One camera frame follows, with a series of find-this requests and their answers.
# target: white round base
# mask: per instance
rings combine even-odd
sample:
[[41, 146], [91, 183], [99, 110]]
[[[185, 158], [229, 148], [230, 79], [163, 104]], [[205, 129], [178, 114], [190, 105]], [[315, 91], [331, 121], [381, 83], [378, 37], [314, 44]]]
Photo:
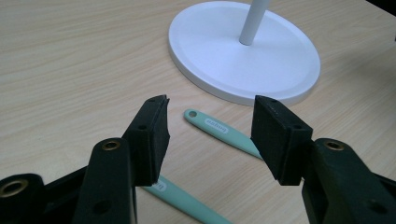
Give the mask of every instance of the white round base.
[[320, 72], [309, 38], [266, 10], [253, 44], [239, 42], [250, 5], [206, 2], [181, 11], [169, 29], [177, 68], [191, 82], [221, 99], [254, 105], [256, 95], [284, 104], [303, 100]]

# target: wooden table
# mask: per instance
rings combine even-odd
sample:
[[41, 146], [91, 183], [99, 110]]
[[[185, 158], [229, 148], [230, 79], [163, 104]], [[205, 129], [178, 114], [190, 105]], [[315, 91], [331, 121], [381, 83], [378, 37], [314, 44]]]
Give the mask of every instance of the wooden table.
[[[121, 136], [146, 99], [167, 94], [164, 176], [233, 223], [307, 223], [301, 187], [280, 187], [265, 163], [182, 117], [195, 108], [250, 135], [252, 107], [202, 91], [169, 56], [172, 19], [200, 2], [2, 1], [0, 179], [34, 173], [49, 183], [87, 165], [97, 142]], [[270, 10], [321, 59], [318, 84], [290, 109], [314, 139], [344, 141], [396, 179], [396, 18], [363, 0], [273, 1]], [[142, 189], [137, 206], [140, 223], [195, 222]]]

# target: brass insert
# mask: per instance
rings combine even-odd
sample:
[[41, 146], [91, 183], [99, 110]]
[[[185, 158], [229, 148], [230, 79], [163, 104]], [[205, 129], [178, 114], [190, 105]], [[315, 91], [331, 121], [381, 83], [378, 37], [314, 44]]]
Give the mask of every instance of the brass insert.
[[22, 192], [29, 185], [25, 179], [16, 179], [0, 188], [0, 198], [7, 198]]
[[326, 142], [324, 143], [324, 145], [325, 145], [327, 148], [331, 149], [331, 150], [336, 150], [336, 151], [342, 151], [342, 150], [344, 150], [344, 145], [342, 145], [342, 144], [340, 144], [340, 143], [337, 143], [337, 142], [334, 142], [334, 141], [326, 141]]
[[117, 141], [108, 141], [102, 144], [102, 149], [106, 151], [114, 150], [120, 147], [120, 142]]

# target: screw hole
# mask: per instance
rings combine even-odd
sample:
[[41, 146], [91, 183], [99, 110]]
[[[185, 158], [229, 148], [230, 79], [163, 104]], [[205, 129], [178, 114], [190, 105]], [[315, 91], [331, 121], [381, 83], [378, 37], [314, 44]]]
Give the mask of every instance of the screw hole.
[[190, 118], [195, 118], [195, 117], [197, 117], [197, 112], [195, 112], [195, 111], [190, 111], [189, 117], [190, 117]]
[[366, 206], [378, 214], [386, 214], [388, 212], [386, 207], [374, 199], [367, 201]]
[[341, 145], [341, 144], [338, 144], [338, 143], [336, 143], [336, 142], [330, 142], [330, 141], [329, 141], [329, 142], [325, 142], [324, 145], [325, 145], [327, 148], [331, 149], [331, 150], [336, 150], [336, 151], [344, 150], [344, 146]]
[[93, 206], [93, 212], [97, 215], [102, 215], [102, 214], [108, 212], [108, 210], [110, 210], [110, 208], [111, 208], [111, 202], [109, 200], [104, 200], [99, 203], [96, 203]]
[[109, 142], [106, 142], [106, 143], [104, 143], [102, 145], [102, 149], [106, 150], [106, 151], [114, 150], [114, 149], [117, 149], [119, 147], [120, 147], [120, 143], [116, 142], [116, 141], [109, 141]]
[[13, 180], [0, 188], [0, 198], [7, 198], [22, 192], [28, 186], [25, 179]]

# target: black plastic part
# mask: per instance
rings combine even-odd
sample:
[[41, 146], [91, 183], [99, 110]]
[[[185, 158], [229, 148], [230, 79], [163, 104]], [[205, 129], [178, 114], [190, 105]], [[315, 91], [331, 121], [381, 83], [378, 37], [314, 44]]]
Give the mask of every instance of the black plastic part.
[[375, 175], [378, 178], [379, 182], [381, 182], [382, 186], [392, 195], [393, 199], [396, 202], [396, 181], [388, 179], [382, 175]]
[[136, 186], [151, 186], [160, 176], [170, 138], [167, 129], [168, 102], [166, 95], [148, 99], [122, 136], [135, 151]]
[[83, 167], [45, 186], [47, 206], [38, 223], [71, 223], [85, 171]]
[[382, 8], [393, 16], [396, 16], [396, 4], [392, 0], [367, 0], [367, 2]]
[[318, 182], [305, 181], [303, 190], [311, 223], [396, 223], [396, 202], [350, 146], [326, 138], [315, 143], [310, 162]]
[[13, 175], [0, 181], [0, 223], [35, 223], [43, 212], [39, 175]]
[[136, 223], [133, 182], [128, 141], [111, 138], [96, 144], [72, 223]]
[[256, 96], [251, 140], [280, 185], [300, 185], [312, 132], [279, 101]]

